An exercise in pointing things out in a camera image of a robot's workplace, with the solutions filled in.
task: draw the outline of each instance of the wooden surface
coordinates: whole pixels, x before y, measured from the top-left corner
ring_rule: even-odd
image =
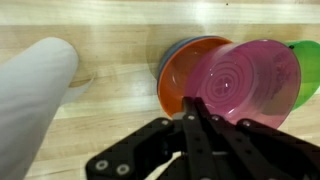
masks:
[[[1,63],[55,36],[79,53],[72,85],[97,75],[83,96],[59,109],[26,179],[85,179],[90,157],[166,116],[152,73],[176,41],[219,35],[319,42],[319,17],[317,0],[0,0]],[[316,95],[280,129],[320,145],[319,105]]]

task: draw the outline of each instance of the screw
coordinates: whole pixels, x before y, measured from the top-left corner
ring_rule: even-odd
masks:
[[[219,121],[220,118],[218,116],[212,116],[211,119],[215,121]]]
[[[189,120],[194,120],[195,117],[194,117],[193,115],[189,115],[189,116],[188,116],[188,119],[189,119]]]
[[[167,121],[167,120],[163,120],[162,122],[161,122],[163,125],[168,125],[169,124],[169,122]]]
[[[96,169],[99,171],[103,171],[108,168],[108,165],[109,165],[108,161],[100,160],[96,163]]]
[[[245,126],[250,126],[251,125],[251,123],[249,122],[249,121],[243,121],[243,125],[245,125]]]
[[[117,173],[120,176],[128,174],[129,171],[130,171],[130,167],[128,164],[121,164],[117,167]]]

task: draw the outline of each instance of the white cloth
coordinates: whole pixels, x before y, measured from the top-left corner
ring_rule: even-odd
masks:
[[[26,175],[77,65],[69,43],[46,38],[0,66],[1,180]]]

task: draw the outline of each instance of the plastic bowl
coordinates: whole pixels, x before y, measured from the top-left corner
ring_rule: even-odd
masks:
[[[183,110],[185,85],[197,61],[210,50],[228,43],[231,41],[221,37],[202,36],[177,43],[168,50],[171,53],[162,59],[165,63],[162,70],[160,65],[157,89],[160,104],[169,116]]]
[[[285,43],[298,58],[301,69],[301,86],[293,110],[307,102],[320,85],[320,45],[314,41]]]
[[[273,128],[286,119],[300,87],[299,63],[284,44],[227,44],[194,67],[185,95],[201,97],[212,114],[236,124],[249,118]]]

